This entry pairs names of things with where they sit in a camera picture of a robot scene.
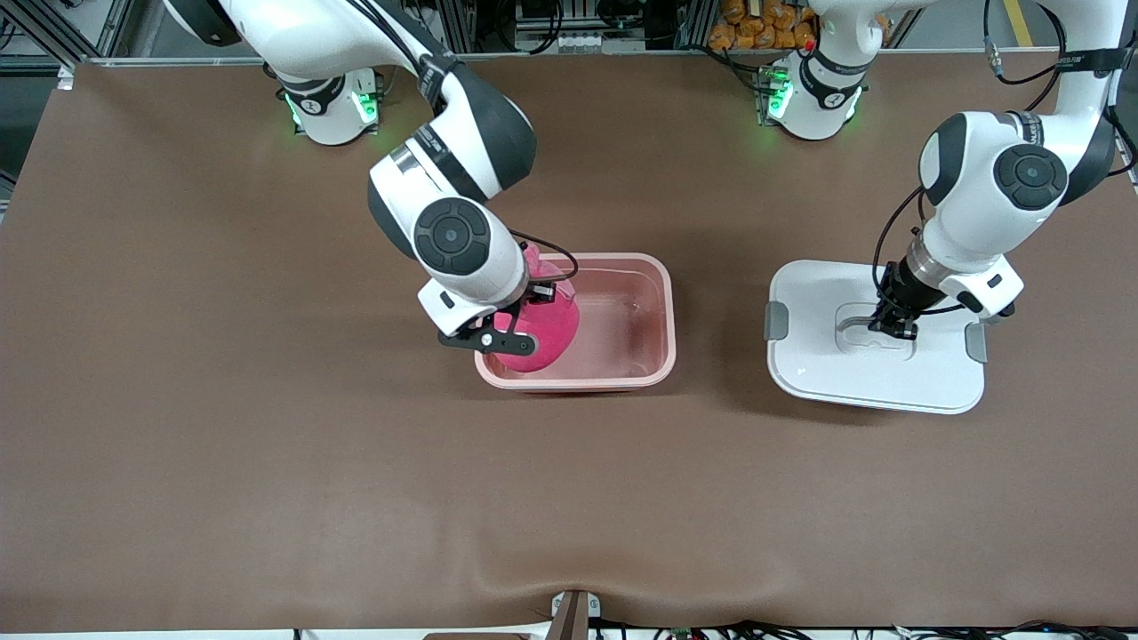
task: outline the yellow floor line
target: yellow floor line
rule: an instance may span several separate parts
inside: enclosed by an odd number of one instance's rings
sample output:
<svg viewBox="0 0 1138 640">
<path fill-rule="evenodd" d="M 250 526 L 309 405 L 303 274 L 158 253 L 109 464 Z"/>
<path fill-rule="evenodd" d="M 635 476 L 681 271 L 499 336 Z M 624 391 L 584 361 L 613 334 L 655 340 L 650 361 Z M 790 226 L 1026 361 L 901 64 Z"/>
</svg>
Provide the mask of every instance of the yellow floor line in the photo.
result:
<svg viewBox="0 0 1138 640">
<path fill-rule="evenodd" d="M 1004 0 L 1004 8 L 1007 9 L 1007 17 L 1012 20 L 1012 31 L 1015 32 L 1015 41 L 1020 47 L 1034 47 L 1031 42 L 1031 32 L 1028 31 L 1028 20 L 1023 19 L 1023 8 L 1020 0 Z"/>
</svg>

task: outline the black joint cap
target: black joint cap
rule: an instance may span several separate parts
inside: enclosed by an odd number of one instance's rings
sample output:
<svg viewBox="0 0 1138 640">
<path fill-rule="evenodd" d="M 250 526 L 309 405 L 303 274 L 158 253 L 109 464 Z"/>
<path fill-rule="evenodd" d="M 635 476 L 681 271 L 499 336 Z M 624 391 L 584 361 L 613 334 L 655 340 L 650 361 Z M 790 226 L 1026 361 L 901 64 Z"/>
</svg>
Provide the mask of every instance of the black joint cap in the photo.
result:
<svg viewBox="0 0 1138 640">
<path fill-rule="evenodd" d="M 963 304 L 965 309 L 973 313 L 980 313 L 984 310 L 984 305 L 980 304 L 980 301 L 971 292 L 964 292 L 956 296 L 956 302 Z"/>
<path fill-rule="evenodd" d="M 442 198 L 427 205 L 415 221 L 415 248 L 431 269 L 469 276 L 489 256 L 489 223 L 463 198 Z"/>
<path fill-rule="evenodd" d="M 1040 211 L 1058 200 L 1067 187 L 1066 165 L 1039 145 L 1016 145 L 996 158 L 996 186 L 1015 206 Z"/>
</svg>

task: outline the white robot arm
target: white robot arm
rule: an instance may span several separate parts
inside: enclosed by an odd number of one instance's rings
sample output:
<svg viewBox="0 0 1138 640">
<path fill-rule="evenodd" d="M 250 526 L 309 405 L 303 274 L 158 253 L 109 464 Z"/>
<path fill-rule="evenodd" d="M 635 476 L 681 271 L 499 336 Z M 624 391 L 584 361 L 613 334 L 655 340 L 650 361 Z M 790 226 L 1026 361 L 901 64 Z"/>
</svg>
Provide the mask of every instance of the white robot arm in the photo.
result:
<svg viewBox="0 0 1138 640">
<path fill-rule="evenodd" d="M 1004 254 L 1110 171 L 1114 126 L 1104 113 L 1131 56 L 1127 1 L 1037 1 L 1063 32 L 1055 113 L 962 113 L 937 129 L 920 162 L 935 214 L 887 266 L 871 329 L 915 339 L 916 319 L 946 296 L 982 319 L 1011 315 L 1023 280 Z"/>
<path fill-rule="evenodd" d="M 534 131 L 512 101 L 388 0 L 164 1 L 205 42 L 248 42 L 316 142 L 344 143 L 366 129 L 357 89 L 371 67 L 414 74 L 436 117 L 371 169 L 371 214 L 430 274 L 419 301 L 444 344 L 534 353 L 527 336 L 500 334 L 489 321 L 476 326 L 552 295 L 550 282 L 530 282 L 521 249 L 485 206 L 533 167 Z"/>
<path fill-rule="evenodd" d="M 881 51 L 877 15 L 925 7 L 935 0 L 810 0 L 822 28 L 809 55 L 791 52 L 775 64 L 786 69 L 768 116 L 803 140 L 824 140 L 853 117 L 861 81 Z"/>
</svg>

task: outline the pink plastic tub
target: pink plastic tub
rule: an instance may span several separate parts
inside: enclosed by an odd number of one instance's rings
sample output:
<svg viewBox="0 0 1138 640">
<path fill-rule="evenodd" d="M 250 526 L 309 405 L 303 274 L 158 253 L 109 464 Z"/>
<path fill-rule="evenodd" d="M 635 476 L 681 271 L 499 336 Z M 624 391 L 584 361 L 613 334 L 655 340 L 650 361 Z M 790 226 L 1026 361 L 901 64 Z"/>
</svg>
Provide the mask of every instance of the pink plastic tub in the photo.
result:
<svg viewBox="0 0 1138 640">
<path fill-rule="evenodd" d="M 569 348 L 541 371 L 519 374 L 475 353 L 487 383 L 504 389 L 545 393 L 632 391 L 668 377 L 676 364 L 676 317 L 671 278 L 663 264 L 640 253 L 575 254 L 572 279 L 580 328 Z M 561 269 L 569 260 L 543 254 Z"/>
</svg>

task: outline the table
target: table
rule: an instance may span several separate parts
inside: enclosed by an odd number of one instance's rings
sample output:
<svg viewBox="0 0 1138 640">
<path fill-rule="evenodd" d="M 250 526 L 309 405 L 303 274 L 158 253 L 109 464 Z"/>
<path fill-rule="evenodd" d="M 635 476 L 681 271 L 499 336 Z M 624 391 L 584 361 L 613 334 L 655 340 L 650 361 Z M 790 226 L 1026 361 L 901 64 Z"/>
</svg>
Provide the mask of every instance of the table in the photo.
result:
<svg viewBox="0 0 1138 640">
<path fill-rule="evenodd" d="M 566 588 L 651 625 L 1135 624 L 1124 179 L 1012 255 L 1028 289 L 975 410 L 813 403 L 766 371 L 774 272 L 867 262 L 926 136 L 1036 88 L 883 56 L 807 143 L 702 57 L 475 69 L 539 140 L 492 208 L 663 261 L 673 375 L 530 397 L 436 344 L 365 206 L 429 117 L 405 77 L 378 136 L 319 148 L 258 68 L 83 67 L 0 227 L 0 631 L 523 623 Z"/>
</svg>

